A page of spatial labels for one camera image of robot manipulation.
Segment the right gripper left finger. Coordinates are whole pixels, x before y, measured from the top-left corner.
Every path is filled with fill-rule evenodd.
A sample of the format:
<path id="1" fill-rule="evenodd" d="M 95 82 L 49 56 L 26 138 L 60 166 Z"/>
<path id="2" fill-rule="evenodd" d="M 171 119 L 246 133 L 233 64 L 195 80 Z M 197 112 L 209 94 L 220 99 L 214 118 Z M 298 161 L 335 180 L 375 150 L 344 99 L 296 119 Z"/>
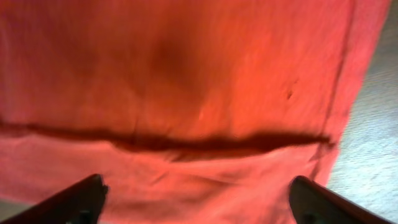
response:
<path id="1" fill-rule="evenodd" d="M 1 224 L 97 224 L 108 190 L 93 174 Z"/>

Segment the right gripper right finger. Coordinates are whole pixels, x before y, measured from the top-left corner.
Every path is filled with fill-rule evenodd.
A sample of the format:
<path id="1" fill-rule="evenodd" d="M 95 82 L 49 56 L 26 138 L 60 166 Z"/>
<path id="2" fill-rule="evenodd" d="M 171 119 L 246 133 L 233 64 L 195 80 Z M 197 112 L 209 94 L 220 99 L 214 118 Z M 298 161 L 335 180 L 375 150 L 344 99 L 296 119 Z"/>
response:
<path id="1" fill-rule="evenodd" d="M 289 205 L 298 224 L 392 224 L 302 175 L 289 186 Z"/>

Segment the red printed t-shirt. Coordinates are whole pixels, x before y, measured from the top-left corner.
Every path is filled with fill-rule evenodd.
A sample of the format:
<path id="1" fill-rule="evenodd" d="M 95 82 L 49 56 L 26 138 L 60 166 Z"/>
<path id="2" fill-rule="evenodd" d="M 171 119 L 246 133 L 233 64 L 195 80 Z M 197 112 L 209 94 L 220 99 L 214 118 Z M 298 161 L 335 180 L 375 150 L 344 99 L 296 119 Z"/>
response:
<path id="1" fill-rule="evenodd" d="M 389 1 L 1 2 L 1 197 L 93 173 L 113 223 L 292 223 Z"/>

